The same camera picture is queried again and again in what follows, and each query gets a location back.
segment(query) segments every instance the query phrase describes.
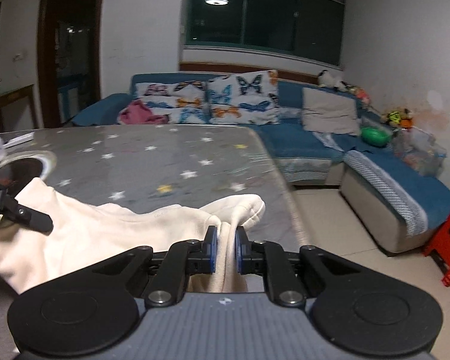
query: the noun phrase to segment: throw pillow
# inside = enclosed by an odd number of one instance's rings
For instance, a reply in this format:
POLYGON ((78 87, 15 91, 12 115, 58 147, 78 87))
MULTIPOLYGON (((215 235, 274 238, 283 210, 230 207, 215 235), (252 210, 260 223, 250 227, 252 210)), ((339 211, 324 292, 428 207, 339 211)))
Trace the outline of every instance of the throw pillow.
POLYGON ((209 80, 212 124, 279 123, 276 70, 231 74, 209 80))
POLYGON ((303 129, 359 135, 354 99, 313 88, 303 88, 303 129))
POLYGON ((168 116, 169 123, 205 124, 205 84, 184 81, 175 84, 141 82, 137 95, 154 115, 168 116))

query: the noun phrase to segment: gray table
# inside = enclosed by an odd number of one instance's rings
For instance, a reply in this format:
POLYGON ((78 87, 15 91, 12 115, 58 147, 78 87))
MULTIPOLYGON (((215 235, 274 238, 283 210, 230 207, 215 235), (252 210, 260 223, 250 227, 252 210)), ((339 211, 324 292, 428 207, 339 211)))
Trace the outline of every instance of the gray table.
MULTIPOLYGON (((8 140, 19 133, 1 134, 8 140)), ((77 200, 117 203, 137 214, 171 204, 199 208, 235 194, 253 193, 266 204, 250 239, 298 251, 307 243, 288 187, 257 134, 227 126, 100 126, 36 130, 32 142, 8 149, 8 158, 48 159, 46 184, 77 200)), ((261 279, 247 278, 249 290, 261 279)), ((11 358, 4 315, 10 292, 0 296, 0 360, 11 358)))

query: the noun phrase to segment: blue sofa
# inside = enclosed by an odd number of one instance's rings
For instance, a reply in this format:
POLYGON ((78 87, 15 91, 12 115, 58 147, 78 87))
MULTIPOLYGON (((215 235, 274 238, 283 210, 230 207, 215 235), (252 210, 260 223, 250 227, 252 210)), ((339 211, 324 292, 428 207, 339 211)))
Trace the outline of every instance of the blue sofa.
MULTIPOLYGON (((118 113, 136 98, 137 83, 179 83, 186 80, 207 81, 219 74, 207 73, 156 73, 137 74, 132 77, 129 93, 115 93, 91 105, 76 115, 72 122, 76 126, 116 124, 118 113)), ((341 162, 343 153, 323 146, 310 131, 301 126, 301 109, 304 87, 333 92, 305 83, 280 80, 278 83, 281 124, 252 126, 262 138, 267 150, 276 159, 285 179, 296 185, 340 185, 344 172, 341 162), (293 143, 289 137, 295 137, 293 143)), ((339 93, 356 100, 358 115, 377 119, 377 115, 361 109, 360 102, 347 93, 339 93)))
MULTIPOLYGON (((119 111, 136 98, 137 83, 207 81, 217 76, 219 74, 138 74, 131 79, 129 93, 108 96, 81 111, 72 122, 77 126, 116 124, 119 111)), ((325 146, 301 124, 304 87, 333 92, 279 80, 281 123, 245 126, 258 133, 289 183, 339 186, 343 197, 386 253, 396 254, 423 245, 450 213, 450 191, 437 179, 420 176, 391 151, 367 145, 358 137, 332 134, 334 145, 325 146)), ((337 94, 355 99, 359 118, 379 120, 376 114, 362 109, 354 96, 337 94)))

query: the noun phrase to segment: white wall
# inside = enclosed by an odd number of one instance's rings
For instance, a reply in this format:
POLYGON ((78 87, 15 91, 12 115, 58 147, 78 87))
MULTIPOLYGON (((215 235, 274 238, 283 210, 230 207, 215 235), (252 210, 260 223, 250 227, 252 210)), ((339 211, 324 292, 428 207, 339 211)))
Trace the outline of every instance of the white wall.
POLYGON ((408 107, 436 135, 450 188, 450 0, 346 0, 342 62, 375 108, 408 107))
MULTIPOLYGON (((40 127, 36 68, 40 0, 0 0, 1 90, 33 84, 40 127), (24 59, 12 62, 15 54, 24 59)), ((128 92, 136 73, 177 71, 182 0, 103 0, 101 33, 102 97, 128 92)), ((22 120, 20 126, 32 126, 22 120)))
POLYGON ((334 76, 342 76, 341 69, 329 64, 313 62, 294 56, 282 56, 272 52, 258 50, 231 49, 220 47, 192 47, 186 46, 183 50, 182 61, 185 62, 218 62, 227 64, 260 66, 264 68, 282 69, 318 75, 327 69, 334 76))
POLYGON ((102 95, 128 92, 137 73, 175 72, 182 0, 103 0, 102 95))

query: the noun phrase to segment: green bowl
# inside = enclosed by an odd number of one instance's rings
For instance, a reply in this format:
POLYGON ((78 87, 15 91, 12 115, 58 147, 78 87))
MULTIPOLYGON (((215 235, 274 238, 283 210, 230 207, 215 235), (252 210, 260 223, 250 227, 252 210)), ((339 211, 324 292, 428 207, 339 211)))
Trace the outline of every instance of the green bowl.
POLYGON ((375 147, 385 147, 390 141, 390 135, 373 127, 362 127, 362 140, 375 147))

